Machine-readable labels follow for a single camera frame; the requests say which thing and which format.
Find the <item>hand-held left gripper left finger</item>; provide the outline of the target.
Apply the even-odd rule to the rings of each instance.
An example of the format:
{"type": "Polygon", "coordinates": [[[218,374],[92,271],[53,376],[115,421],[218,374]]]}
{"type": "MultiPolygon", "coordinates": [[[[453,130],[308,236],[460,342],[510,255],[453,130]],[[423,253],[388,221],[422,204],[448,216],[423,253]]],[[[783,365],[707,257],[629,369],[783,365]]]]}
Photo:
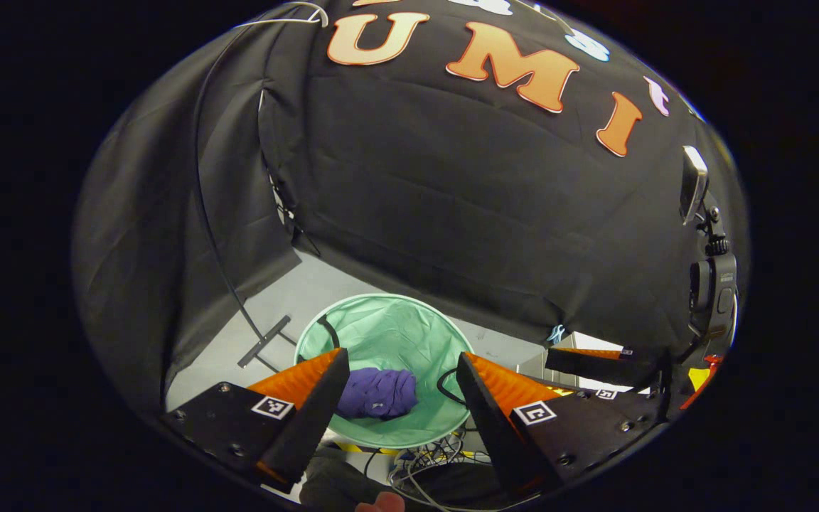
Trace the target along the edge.
{"type": "Polygon", "coordinates": [[[321,443],[348,377],[348,351],[335,348],[251,386],[216,383],[161,421],[208,462],[289,493],[321,443]]]}

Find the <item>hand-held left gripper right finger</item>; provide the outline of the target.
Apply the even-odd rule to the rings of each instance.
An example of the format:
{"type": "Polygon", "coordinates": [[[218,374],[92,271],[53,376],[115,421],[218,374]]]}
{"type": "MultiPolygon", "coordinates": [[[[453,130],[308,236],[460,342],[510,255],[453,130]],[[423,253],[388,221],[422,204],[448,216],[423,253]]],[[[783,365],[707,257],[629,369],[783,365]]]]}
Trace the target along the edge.
{"type": "Polygon", "coordinates": [[[668,414],[668,375],[648,393],[662,408],[621,410],[561,398],[548,385],[464,352],[457,383],[510,498],[581,485],[660,433],[668,414]]]}

